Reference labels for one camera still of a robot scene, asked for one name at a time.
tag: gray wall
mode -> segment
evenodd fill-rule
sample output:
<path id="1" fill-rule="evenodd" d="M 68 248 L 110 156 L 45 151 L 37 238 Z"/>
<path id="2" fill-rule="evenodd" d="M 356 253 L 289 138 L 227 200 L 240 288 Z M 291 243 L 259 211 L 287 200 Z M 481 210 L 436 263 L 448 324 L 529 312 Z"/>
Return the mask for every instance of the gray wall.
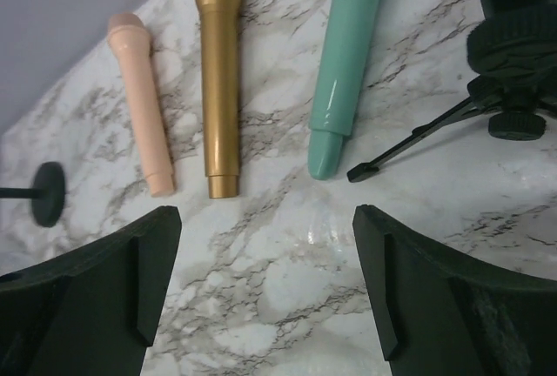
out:
<path id="1" fill-rule="evenodd" d="M 145 0 L 0 0 L 0 133 Z"/>

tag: microphone head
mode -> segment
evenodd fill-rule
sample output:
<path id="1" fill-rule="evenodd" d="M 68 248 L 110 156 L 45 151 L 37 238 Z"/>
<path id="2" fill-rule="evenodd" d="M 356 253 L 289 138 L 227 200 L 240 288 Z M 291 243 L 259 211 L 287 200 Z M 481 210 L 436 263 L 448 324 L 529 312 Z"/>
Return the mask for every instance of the microphone head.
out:
<path id="1" fill-rule="evenodd" d="M 147 50 L 149 54 L 151 34 L 133 13 L 118 13 L 108 22 L 108 43 L 112 51 L 118 53 L 122 49 Z"/>

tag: black tripod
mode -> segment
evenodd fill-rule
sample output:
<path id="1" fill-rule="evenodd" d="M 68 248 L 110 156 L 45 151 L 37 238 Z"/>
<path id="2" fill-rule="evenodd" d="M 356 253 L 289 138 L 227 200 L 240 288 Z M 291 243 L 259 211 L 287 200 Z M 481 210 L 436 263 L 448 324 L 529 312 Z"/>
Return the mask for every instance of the black tripod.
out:
<path id="1" fill-rule="evenodd" d="M 546 120 L 557 118 L 557 4 L 550 0 L 481 0 L 486 20 L 466 41 L 468 64 L 480 74 L 467 86 L 470 97 L 419 126 L 412 135 L 369 163 L 347 173 L 360 182 L 440 128 L 492 113 L 489 134 L 499 139 L 539 139 Z"/>

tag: white marble countertop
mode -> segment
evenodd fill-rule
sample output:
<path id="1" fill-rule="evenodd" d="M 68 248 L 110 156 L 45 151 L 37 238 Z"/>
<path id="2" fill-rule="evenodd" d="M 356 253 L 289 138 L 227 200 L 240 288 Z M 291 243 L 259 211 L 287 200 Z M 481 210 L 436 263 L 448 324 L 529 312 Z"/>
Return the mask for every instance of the white marble countertop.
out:
<path id="1" fill-rule="evenodd" d="M 357 205 L 496 265 L 557 279 L 557 123 L 531 143 L 490 138 L 487 119 L 446 127 L 358 185 L 346 171 L 466 97 L 467 32 L 479 0 L 383 0 L 354 137 L 339 174 L 305 167 L 307 120 L 331 0 L 245 0 L 241 197 L 210 200 L 204 177 L 198 12 L 193 0 L 139 11 L 178 192 L 148 194 L 117 62 L 105 43 L 3 136 L 5 185 L 64 164 L 61 222 L 37 229 L 3 204 L 4 246 L 43 261 L 158 205 L 184 222 L 145 375 L 388 375 L 352 235 Z"/>

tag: microphone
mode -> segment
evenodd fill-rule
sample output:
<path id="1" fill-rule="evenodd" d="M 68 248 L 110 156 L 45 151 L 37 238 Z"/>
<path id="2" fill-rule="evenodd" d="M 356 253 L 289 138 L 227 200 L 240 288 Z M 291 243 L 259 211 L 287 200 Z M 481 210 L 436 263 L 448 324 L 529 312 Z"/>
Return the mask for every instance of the microphone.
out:
<path id="1" fill-rule="evenodd" d="M 379 0 L 332 0 L 312 114 L 308 170 L 333 177 L 345 139 L 352 135 Z"/>
<path id="2" fill-rule="evenodd" d="M 153 197 L 174 192 L 172 164 L 151 70 L 151 36 L 132 13 L 111 17 L 108 43 L 118 60 L 143 174 Z"/>
<path id="3" fill-rule="evenodd" d="M 205 175 L 210 198 L 238 195 L 238 13 L 242 0 L 196 0 L 201 21 Z"/>

